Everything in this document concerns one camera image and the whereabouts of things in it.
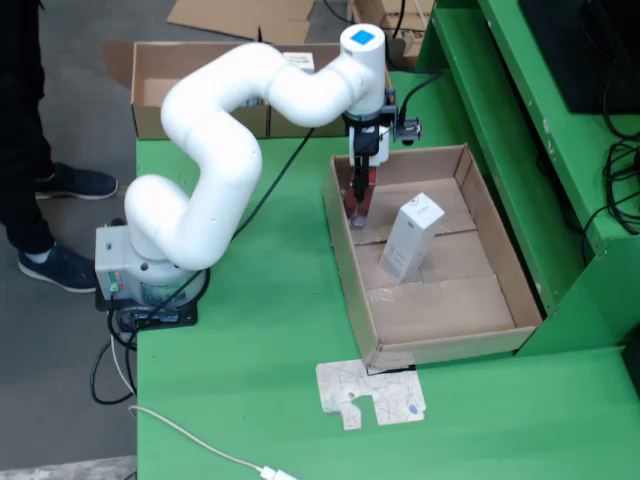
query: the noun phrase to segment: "jeans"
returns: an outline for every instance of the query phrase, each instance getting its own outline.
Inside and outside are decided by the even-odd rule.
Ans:
[[[36,179],[53,174],[38,103],[44,97],[38,0],[3,0],[0,15],[0,223],[9,242],[40,253],[54,240],[35,199]]]

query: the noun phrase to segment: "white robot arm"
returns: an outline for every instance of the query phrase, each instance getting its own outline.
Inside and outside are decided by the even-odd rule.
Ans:
[[[250,43],[176,84],[162,105],[162,125],[199,165],[200,178],[191,197],[158,175],[131,184],[128,225],[97,233],[96,273],[104,298],[160,304],[192,272],[224,254],[262,172],[258,142],[229,114],[251,97],[262,97],[292,123],[309,128],[343,114],[354,184],[358,175],[366,177],[357,182],[360,191],[366,189],[370,159],[376,166],[389,155],[384,134],[393,127],[397,136],[397,107],[388,105],[385,89],[385,40],[376,26],[352,25],[340,37],[338,58],[313,75],[275,48]],[[419,121],[412,128],[410,135],[419,137]],[[193,282],[172,306],[189,301],[203,283]]]
[[[309,128],[345,111],[354,117],[380,112],[384,34],[377,27],[354,25],[340,41],[340,56],[313,75],[275,48],[250,43],[173,87],[162,105],[162,126],[199,165],[200,179],[191,198],[157,175],[131,184],[125,211],[141,256],[202,270],[224,254],[262,172],[258,142],[228,113],[247,99],[262,97],[292,123]]]

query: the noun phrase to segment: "blue square label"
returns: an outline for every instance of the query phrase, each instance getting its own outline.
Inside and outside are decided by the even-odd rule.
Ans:
[[[369,32],[365,30],[360,30],[353,37],[351,37],[351,40],[355,40],[360,45],[366,45],[371,41],[372,38],[373,38],[373,35],[371,35]]]

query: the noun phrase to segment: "cardboard tray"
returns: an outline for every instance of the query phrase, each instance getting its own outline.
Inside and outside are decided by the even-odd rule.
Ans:
[[[118,83],[131,89],[131,109],[140,139],[166,139],[160,108],[178,81],[242,43],[221,42],[126,42],[109,39],[102,43],[107,71]],[[310,52],[316,71],[338,55],[339,44],[274,45],[281,52]],[[387,73],[387,87],[391,79]],[[303,137],[306,128],[293,125],[269,105],[240,107],[232,115],[256,138]],[[342,118],[317,128],[314,136],[346,134]]]
[[[367,225],[342,204],[348,157],[331,160],[324,201],[347,309],[369,368],[517,350],[542,323],[516,253],[466,145],[393,152],[378,168]],[[424,192],[445,211],[419,272],[379,266],[399,208]]]

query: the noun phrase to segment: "concrete floor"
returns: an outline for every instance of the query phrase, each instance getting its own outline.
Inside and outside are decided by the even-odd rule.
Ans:
[[[112,81],[100,56],[108,37],[129,40],[228,40],[169,25],[174,0],[44,0],[41,43],[47,72],[41,106],[54,159],[134,178],[135,135],[129,92]],[[332,1],[345,12],[344,1]],[[337,41],[344,24],[318,1],[308,42]],[[123,197],[41,204],[57,240],[93,257],[95,228],[123,215]],[[135,453],[135,424],[124,406],[89,396],[89,373],[108,339],[91,296],[77,296],[23,276],[0,235],[0,470]],[[122,395],[110,361],[99,392]]]

